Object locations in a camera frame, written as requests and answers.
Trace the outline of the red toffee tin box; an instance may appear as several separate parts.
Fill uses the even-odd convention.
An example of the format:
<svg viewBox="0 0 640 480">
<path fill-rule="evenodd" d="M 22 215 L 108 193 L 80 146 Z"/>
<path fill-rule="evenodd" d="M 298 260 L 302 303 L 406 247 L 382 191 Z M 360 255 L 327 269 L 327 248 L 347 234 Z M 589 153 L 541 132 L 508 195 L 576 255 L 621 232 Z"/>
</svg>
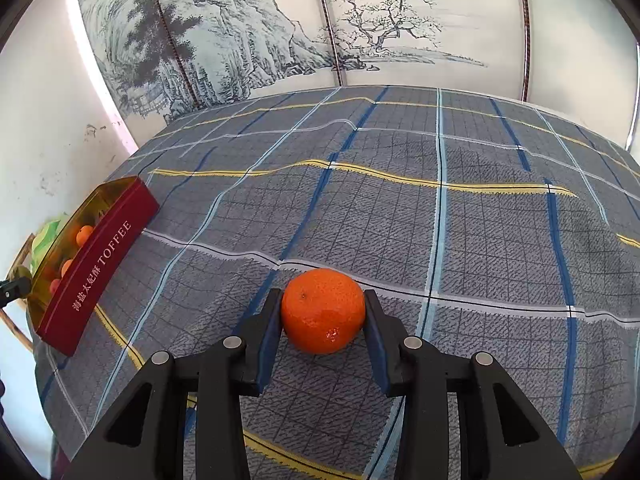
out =
<svg viewBox="0 0 640 480">
<path fill-rule="evenodd" d="M 137 176 L 95 188 L 68 219 L 32 279 L 27 311 L 36 334 L 64 356 L 72 356 L 94 307 L 119 263 L 158 211 L 158 203 Z M 79 248 L 82 226 L 94 227 Z M 61 266 L 73 263 L 61 278 Z M 59 278 L 54 294 L 49 287 Z"/>
</svg>

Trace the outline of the grey plaid tablecloth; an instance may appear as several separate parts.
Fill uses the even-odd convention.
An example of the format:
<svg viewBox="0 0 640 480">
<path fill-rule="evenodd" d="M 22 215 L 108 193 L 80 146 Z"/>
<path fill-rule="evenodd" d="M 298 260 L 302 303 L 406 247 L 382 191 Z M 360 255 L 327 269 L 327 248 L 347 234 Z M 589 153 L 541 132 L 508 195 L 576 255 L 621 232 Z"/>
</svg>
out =
<svg viewBox="0 0 640 480">
<path fill-rule="evenodd" d="M 205 350 L 314 268 L 442 352 L 491 353 L 587 478 L 638 427 L 639 166 L 597 133 L 466 92 L 320 89 L 177 119 L 110 176 L 160 209 L 75 354 L 36 349 L 67 455 L 154 352 Z"/>
</svg>

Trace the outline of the orange mandarin with stem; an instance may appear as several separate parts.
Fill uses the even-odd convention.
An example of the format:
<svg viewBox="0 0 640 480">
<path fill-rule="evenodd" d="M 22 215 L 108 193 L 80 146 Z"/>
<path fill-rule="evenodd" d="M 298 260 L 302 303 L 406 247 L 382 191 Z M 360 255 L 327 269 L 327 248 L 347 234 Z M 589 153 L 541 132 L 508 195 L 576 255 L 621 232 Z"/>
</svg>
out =
<svg viewBox="0 0 640 480">
<path fill-rule="evenodd" d="M 64 275 L 66 274 L 66 272 L 68 271 L 68 269 L 70 268 L 70 266 L 73 263 L 73 259 L 67 259 L 61 266 L 61 278 L 64 278 Z"/>
</svg>

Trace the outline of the wooden chair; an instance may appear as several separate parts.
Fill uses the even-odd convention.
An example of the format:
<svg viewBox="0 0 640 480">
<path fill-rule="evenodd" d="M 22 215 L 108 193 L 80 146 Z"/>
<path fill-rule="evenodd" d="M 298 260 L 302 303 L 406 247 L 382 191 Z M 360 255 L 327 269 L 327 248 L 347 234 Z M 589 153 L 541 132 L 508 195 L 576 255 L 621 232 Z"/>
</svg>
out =
<svg viewBox="0 0 640 480">
<path fill-rule="evenodd" d="M 1 321 L 10 333 L 30 352 L 34 352 L 32 341 L 11 320 L 4 310 L 8 304 L 17 301 L 26 309 L 26 298 L 32 288 L 32 274 L 24 266 L 30 253 L 30 245 L 34 237 L 31 235 L 15 257 L 6 278 L 1 281 Z"/>
</svg>

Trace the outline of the green tissue pack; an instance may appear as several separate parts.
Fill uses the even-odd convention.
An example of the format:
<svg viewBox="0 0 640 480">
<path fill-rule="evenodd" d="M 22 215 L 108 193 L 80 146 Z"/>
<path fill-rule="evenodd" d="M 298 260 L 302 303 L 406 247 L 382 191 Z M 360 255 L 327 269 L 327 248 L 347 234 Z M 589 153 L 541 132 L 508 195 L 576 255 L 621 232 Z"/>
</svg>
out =
<svg viewBox="0 0 640 480">
<path fill-rule="evenodd" d="M 47 221 L 35 235 L 32 240 L 32 247 L 30 248 L 29 270 L 31 274 L 37 272 L 44 256 L 47 255 L 47 252 L 55 242 L 58 234 L 60 234 L 64 226 L 66 226 L 69 218 L 70 216 L 68 214 L 61 214 Z"/>
</svg>

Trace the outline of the red tomato in tin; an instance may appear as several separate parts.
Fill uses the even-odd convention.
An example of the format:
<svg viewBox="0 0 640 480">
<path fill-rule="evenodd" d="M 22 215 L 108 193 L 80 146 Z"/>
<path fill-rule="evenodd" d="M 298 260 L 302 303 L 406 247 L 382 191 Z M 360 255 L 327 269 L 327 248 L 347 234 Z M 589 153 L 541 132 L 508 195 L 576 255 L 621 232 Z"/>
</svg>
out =
<svg viewBox="0 0 640 480">
<path fill-rule="evenodd" d="M 58 285 L 60 284 L 60 279 L 56 278 L 55 280 L 53 280 L 50 284 L 49 290 L 51 294 L 54 294 L 56 292 L 56 290 L 58 289 Z"/>
</svg>

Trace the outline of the smooth orange fruit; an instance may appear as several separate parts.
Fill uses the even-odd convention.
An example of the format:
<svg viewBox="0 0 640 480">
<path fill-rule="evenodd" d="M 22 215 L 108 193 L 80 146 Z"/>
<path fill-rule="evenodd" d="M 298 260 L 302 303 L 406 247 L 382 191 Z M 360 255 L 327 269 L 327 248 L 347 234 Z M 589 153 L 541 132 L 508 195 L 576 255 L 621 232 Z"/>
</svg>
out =
<svg viewBox="0 0 640 480">
<path fill-rule="evenodd" d="M 94 230 L 93 226 L 87 224 L 86 226 L 82 226 L 75 236 L 76 245 L 81 248 L 87 243 L 89 236 L 92 234 Z"/>
</svg>

